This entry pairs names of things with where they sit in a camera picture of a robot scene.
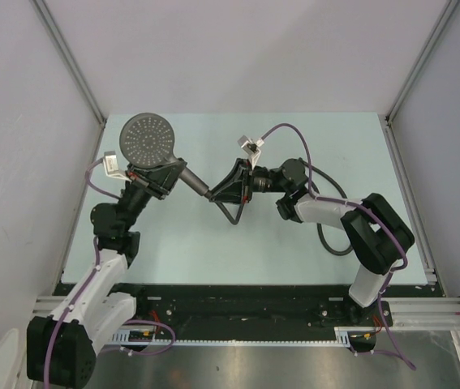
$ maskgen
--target light blue table surface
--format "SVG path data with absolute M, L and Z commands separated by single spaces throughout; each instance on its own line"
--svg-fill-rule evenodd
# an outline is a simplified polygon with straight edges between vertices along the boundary
M 119 151 L 123 124 L 133 115 L 111 115 L 98 156 L 110 150 L 120 167 L 127 162 Z M 174 154 L 210 187 L 225 177 L 235 158 L 245 158 L 237 139 L 258 139 L 272 126 L 289 122 L 304 134 L 313 164 L 334 177 L 349 198 L 383 194 L 410 225 L 398 181 L 376 113 L 224 113 L 163 114 L 175 132 Z M 298 136 L 282 128 L 262 147 L 259 165 L 278 167 L 287 158 L 304 155 Z M 122 181 L 107 178 L 98 167 L 92 180 L 118 193 Z M 339 194 L 315 176 L 325 195 Z M 359 261 L 354 254 L 334 257 L 320 244 L 315 224 L 284 221 L 277 213 L 279 194 L 256 194 L 238 226 L 219 209 L 178 182 L 163 201 L 153 199 L 133 230 L 141 232 L 140 252 L 122 282 L 145 284 L 351 284 Z M 94 259 L 89 213 L 111 199 L 89 189 L 62 276 L 75 283 Z M 324 228 L 329 243 L 347 246 L 343 231 Z M 410 264 L 396 273 L 393 284 L 426 284 L 416 246 Z

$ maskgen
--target purple cable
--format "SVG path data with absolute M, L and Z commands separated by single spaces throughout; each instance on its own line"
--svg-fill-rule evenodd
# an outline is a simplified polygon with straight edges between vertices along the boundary
M 154 322 L 152 320 L 136 320 L 136 319 L 134 319 L 134 320 L 126 321 L 123 325 L 125 326 L 125 325 L 129 325 L 129 324 L 145 324 L 145 325 L 149 325 L 149 326 L 156 326 L 156 327 L 165 328 L 172 335 L 172 340 L 165 347 L 160 348 L 159 350 L 150 351 L 150 352 L 147 352 L 147 353 L 144 352 L 144 351 L 130 350 L 130 349 L 127 349 L 127 348 L 124 348 L 124 347 L 104 348 L 103 350 L 100 351 L 100 353 L 109 353 L 111 351 L 126 351 L 127 353 L 132 352 L 132 353 L 134 353 L 136 355 L 157 355 L 157 354 L 164 353 L 170 347 L 172 347 L 174 345 L 174 343 L 175 343 L 176 337 L 175 337 L 174 330 L 171 327 L 169 327 L 168 325 L 164 324 L 164 323 Z
M 96 192 L 101 193 L 102 195 L 104 194 L 105 196 L 112 197 L 113 199 L 119 200 L 119 196 L 116 194 L 112 194 L 108 192 L 107 190 L 100 189 L 98 186 L 94 185 L 91 182 L 91 175 L 92 175 L 92 170 L 96 168 L 101 162 L 103 161 L 103 158 L 100 158 L 99 160 L 95 160 L 85 171 L 85 180 L 87 181 L 87 185 L 91 186 Z
M 280 124 L 277 124 L 275 127 L 273 127 L 271 130 L 269 130 L 268 132 L 266 132 L 264 135 L 262 135 L 262 140 L 265 140 L 268 136 L 270 136 L 274 131 L 278 130 L 279 128 L 281 127 L 289 127 L 291 128 L 294 132 L 296 132 L 296 134 L 298 134 L 298 137 L 300 138 L 300 140 L 302 141 L 302 145 L 303 145 L 303 148 L 305 149 L 305 154 L 307 155 L 307 163 L 309 164 L 309 186 L 308 186 L 308 190 L 309 190 L 309 194 L 311 197 L 313 197 L 314 199 L 316 198 L 316 195 L 314 194 L 314 192 L 312 191 L 312 169 L 311 169 L 311 166 L 312 166 L 312 162 L 311 162 L 311 153 L 309 152 L 309 146 L 307 145 L 307 142 L 305 141 L 305 138 L 303 137 L 302 135 L 302 132 L 296 128 L 295 126 L 293 126 L 292 124 L 289 124 L 289 123 L 280 123 Z
M 338 203 L 338 204 L 350 205 L 352 207 L 355 207 L 355 208 L 359 209 L 361 212 L 363 212 L 366 215 L 370 216 L 380 226 L 380 228 L 383 230 L 383 232 L 386 233 L 386 235 L 389 237 L 389 239 L 392 241 L 392 243 L 396 246 L 396 249 L 398 250 L 398 252 L 399 252 L 399 254 L 401 255 L 401 258 L 402 258 L 402 265 L 396 266 L 396 267 L 390 269 L 389 274 L 387 275 L 386 280 L 383 283 L 383 285 L 381 286 L 381 289 L 380 289 L 380 291 L 378 293 L 378 296 L 377 296 L 377 308 L 378 308 L 378 310 L 380 312 L 380 317 L 381 317 L 381 320 L 383 322 L 383 325 L 385 326 L 386 333 L 389 336 L 390 341 L 392 342 L 392 345 L 396 349 L 397 352 L 394 353 L 392 351 L 379 350 L 379 351 L 375 351 L 374 353 L 398 357 L 399 359 L 403 360 L 410 369 L 417 370 L 417 367 L 408 358 L 406 358 L 406 356 L 402 353 L 401 349 L 399 348 L 399 343 L 393 337 L 393 333 L 390 331 L 389 325 L 386 322 L 386 318 L 383 315 L 383 307 L 381 305 L 382 294 L 385 292 L 385 290 L 388 287 L 390 281 L 392 280 L 393 272 L 397 271 L 397 270 L 405 269 L 408 266 L 408 258 L 406 257 L 406 253 L 405 253 L 404 249 L 401 247 L 401 244 L 399 243 L 397 238 L 386 227 L 385 223 L 383 223 L 380 220 L 379 217 L 374 215 L 374 213 L 370 209 L 364 207 L 362 204 L 353 203 L 353 202 L 347 201 L 346 199 L 335 199 L 335 198 L 331 198 L 331 197 L 316 196 L 316 194 L 312 191 L 311 153 L 309 152 L 309 146 L 307 145 L 307 142 L 305 141 L 305 138 L 303 137 L 302 132 L 298 128 L 293 126 L 292 124 L 281 123 L 281 124 L 277 124 L 271 130 L 266 132 L 262 136 L 262 140 L 265 140 L 275 130 L 277 130 L 277 129 L 281 128 L 281 127 L 289 127 L 289 128 L 291 128 L 292 130 L 294 130 L 294 132 L 296 132 L 296 134 L 298 135 L 298 137 L 300 137 L 300 140 L 302 141 L 303 148 L 305 149 L 305 153 L 307 155 L 307 163 L 309 164 L 309 181 L 308 181 L 308 188 L 307 188 L 308 192 L 309 192 L 309 195 L 315 201 L 326 201 L 326 202 L 329 202 L 329 203 Z
M 396 358 L 399 358 L 401 361 L 404 361 L 404 359 L 402 359 L 401 355 L 393 352 L 393 351 L 388 351 L 388 350 L 372 350 L 372 351 L 362 351 L 362 352 L 357 352 L 356 350 L 354 350 L 354 347 L 352 347 L 352 345 L 350 346 L 350 350 L 354 353 L 354 354 L 358 354 L 358 355 L 365 355 L 365 354 L 371 354 L 371 355 L 386 355 L 388 357 L 396 357 Z
M 49 367 L 51 366 L 51 354 L 53 354 L 54 344 L 57 341 L 58 331 L 60 331 L 60 327 L 62 326 L 64 319 L 66 318 L 67 314 L 71 311 L 69 306 L 73 306 L 76 301 L 80 298 L 80 295 L 84 292 L 84 290 L 91 284 L 92 279 L 94 278 L 95 274 L 97 273 L 96 266 L 100 264 L 100 251 L 98 250 L 98 237 L 94 237 L 92 240 L 94 245 L 94 254 L 95 254 L 95 267 L 92 269 L 91 274 L 86 279 L 84 284 L 78 289 L 76 295 L 69 301 L 69 305 L 66 309 L 62 312 L 62 315 L 58 319 L 57 323 L 54 326 L 53 332 L 51 333 L 51 337 L 49 338 L 48 348 L 45 351 L 45 360 L 44 360 L 44 389 L 50 389 L 51 384 L 49 383 Z

